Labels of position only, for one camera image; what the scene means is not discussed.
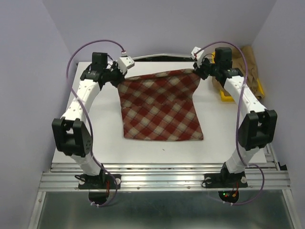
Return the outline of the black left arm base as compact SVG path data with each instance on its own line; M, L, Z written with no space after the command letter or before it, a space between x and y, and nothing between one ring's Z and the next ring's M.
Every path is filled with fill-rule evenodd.
M74 177L78 180L78 189L89 190L89 189L120 189L121 188L121 175L114 174L117 184L109 174L101 174L97 176L89 176L86 174L75 175Z

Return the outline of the red plaid skirt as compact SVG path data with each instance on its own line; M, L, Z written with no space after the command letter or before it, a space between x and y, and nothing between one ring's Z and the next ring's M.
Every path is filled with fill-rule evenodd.
M144 141L202 141L193 103L200 77L192 69L134 76L117 87L123 136Z

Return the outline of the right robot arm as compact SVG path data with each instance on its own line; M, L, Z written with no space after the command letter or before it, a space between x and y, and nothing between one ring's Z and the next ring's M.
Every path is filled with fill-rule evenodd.
M236 149L224 162L219 173L204 175L205 188L247 187L245 169L252 157L268 143L275 134L277 113L262 105L245 82L238 68L233 67L232 50L227 47L215 49L214 62L204 56L204 50L194 47L191 52L194 71L205 80L214 77L238 105L235 132Z

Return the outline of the aluminium rail frame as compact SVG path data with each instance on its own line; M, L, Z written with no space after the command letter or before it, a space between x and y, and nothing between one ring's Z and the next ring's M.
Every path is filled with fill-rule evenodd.
M74 163L53 163L41 176L29 222L31 229L299 229L287 170L271 146L264 150L263 172L251 168L249 187L240 189L243 206L219 201L216 190L202 187L205 173L220 164L109 164L122 176L113 204L92 207L78 189Z

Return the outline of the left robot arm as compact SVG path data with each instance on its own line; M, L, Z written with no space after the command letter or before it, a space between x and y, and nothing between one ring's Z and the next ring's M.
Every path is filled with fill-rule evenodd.
M129 56L123 55L111 64L108 57L102 52L92 54L91 64L82 72L77 91L72 91L71 104L61 118L52 122L57 150L72 158L83 170L83 174L76 176L83 188L101 188L106 183L105 169L92 152L92 126L86 126L89 110L106 83L117 87L128 69L134 66Z

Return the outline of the tan skirt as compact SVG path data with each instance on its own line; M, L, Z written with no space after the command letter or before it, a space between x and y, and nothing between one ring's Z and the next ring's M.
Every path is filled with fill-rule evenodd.
M264 98L264 92L258 78L257 64L255 61L254 52L251 46L243 46L240 48L244 54L247 68L247 85L251 89L252 93L256 96L258 100ZM239 68L243 75L245 75L245 64L240 52L236 48L232 48L232 60L233 67ZM233 102L233 98L230 94L220 85L219 82L213 77L212 78L213 87L220 93L221 101L223 102Z

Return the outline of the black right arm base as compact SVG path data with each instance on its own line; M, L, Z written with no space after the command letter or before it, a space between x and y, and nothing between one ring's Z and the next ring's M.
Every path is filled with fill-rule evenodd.
M245 172L222 175L221 173L207 173L203 175L201 186L204 188L246 188L248 187Z

